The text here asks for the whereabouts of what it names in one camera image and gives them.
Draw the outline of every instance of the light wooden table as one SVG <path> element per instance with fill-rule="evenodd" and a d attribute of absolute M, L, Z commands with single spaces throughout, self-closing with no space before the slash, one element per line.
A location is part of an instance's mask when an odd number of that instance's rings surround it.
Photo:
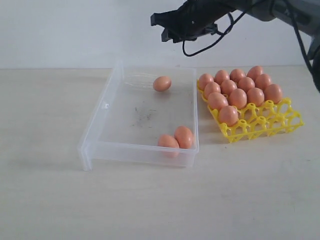
<path fill-rule="evenodd" d="M 110 71 L 0 70 L 0 239 L 318 240 L 320 94 L 304 66 L 265 70 L 305 126 L 225 144 L 199 101 L 193 168 L 91 172 L 76 146 Z"/>

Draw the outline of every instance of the robotic arm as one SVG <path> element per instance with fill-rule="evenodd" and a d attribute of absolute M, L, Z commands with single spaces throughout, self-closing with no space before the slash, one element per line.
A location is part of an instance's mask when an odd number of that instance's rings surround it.
<path fill-rule="evenodd" d="M 242 11 L 236 20 L 231 15 L 235 10 Z M 192 57 L 215 46 L 245 14 L 264 22 L 278 18 L 293 26 L 302 56 L 320 92 L 320 0 L 187 0 L 177 10 L 154 13 L 151 16 L 151 25 L 164 27 L 162 42 L 183 42 L 183 53 Z M 229 16 L 231 24 L 225 32 L 220 32 L 215 21 L 224 15 Z M 312 37 L 308 53 L 299 31 Z M 220 38 L 194 54 L 185 52 L 185 41 L 195 41 L 207 34 L 218 34 Z"/>

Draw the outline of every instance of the table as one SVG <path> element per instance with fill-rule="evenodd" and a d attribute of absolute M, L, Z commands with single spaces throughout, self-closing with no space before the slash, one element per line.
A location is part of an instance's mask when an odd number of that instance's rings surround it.
<path fill-rule="evenodd" d="M 319 239 L 320 94 L 304 66 L 265 71 L 305 126 L 227 144 L 199 100 L 193 168 L 85 172 L 76 147 L 110 70 L 0 70 L 0 239 Z"/>

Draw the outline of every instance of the white background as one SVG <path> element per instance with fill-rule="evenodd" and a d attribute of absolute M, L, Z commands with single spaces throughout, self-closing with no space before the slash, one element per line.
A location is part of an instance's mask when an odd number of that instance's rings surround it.
<path fill-rule="evenodd" d="M 183 55 L 181 44 L 161 42 L 154 12 L 177 9 L 183 0 L 2 0 L 0 68 L 108 68 L 116 57 L 161 56 L 173 65 L 193 67 L 298 65 L 303 58 L 291 26 L 279 20 L 244 17 L 232 32 L 200 56 Z M 227 27 L 228 17 L 217 22 Z M 213 42 L 188 42 L 194 52 Z M 306 47 L 310 37 L 303 35 Z"/>

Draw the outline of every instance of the plastic egg tray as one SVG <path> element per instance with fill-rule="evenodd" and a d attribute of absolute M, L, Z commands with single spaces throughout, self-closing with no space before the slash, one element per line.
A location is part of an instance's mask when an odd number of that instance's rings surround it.
<path fill-rule="evenodd" d="M 204 102 L 208 103 L 198 84 Z M 278 104 L 267 100 L 261 106 L 248 103 L 245 108 L 237 109 L 239 121 L 234 126 L 219 122 L 217 109 L 207 108 L 217 122 L 222 134 L 230 143 L 239 140 L 253 140 L 260 136 L 273 136 L 278 133 L 291 133 L 304 125 L 301 114 L 293 110 L 290 98 L 283 98 Z"/>

